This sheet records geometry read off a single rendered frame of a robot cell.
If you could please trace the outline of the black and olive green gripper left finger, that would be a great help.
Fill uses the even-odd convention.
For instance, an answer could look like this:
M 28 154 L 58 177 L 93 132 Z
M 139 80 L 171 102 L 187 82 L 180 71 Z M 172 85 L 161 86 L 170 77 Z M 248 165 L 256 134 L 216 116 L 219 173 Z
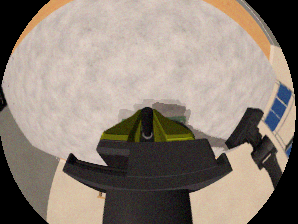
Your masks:
M 131 117 L 104 131 L 101 139 L 126 140 L 128 142 L 141 142 L 142 109 Z M 136 135 L 135 135 L 136 134 Z M 99 141 L 100 141 L 99 140 Z

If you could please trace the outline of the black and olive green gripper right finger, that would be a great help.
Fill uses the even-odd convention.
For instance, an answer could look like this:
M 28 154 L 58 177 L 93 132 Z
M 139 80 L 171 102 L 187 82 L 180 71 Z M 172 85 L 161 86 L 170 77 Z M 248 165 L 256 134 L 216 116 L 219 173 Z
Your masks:
M 166 118 L 156 109 L 153 109 L 153 132 L 154 142 L 184 141 L 195 139 L 192 131 Z

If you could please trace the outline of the green bench vise with handwheel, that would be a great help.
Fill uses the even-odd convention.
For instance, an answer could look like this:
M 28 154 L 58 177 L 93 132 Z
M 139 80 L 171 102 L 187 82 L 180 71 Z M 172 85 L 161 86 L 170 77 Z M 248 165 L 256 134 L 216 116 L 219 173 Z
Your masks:
M 186 125 L 184 125 L 185 121 L 186 121 L 185 116 L 174 116 L 174 117 L 166 117 L 166 118 L 180 124 L 181 126 L 185 127 L 186 129 L 190 130 Z M 143 130 L 141 132 L 141 142 L 154 142 L 153 109 L 151 107 L 144 107 L 142 109 L 142 129 Z

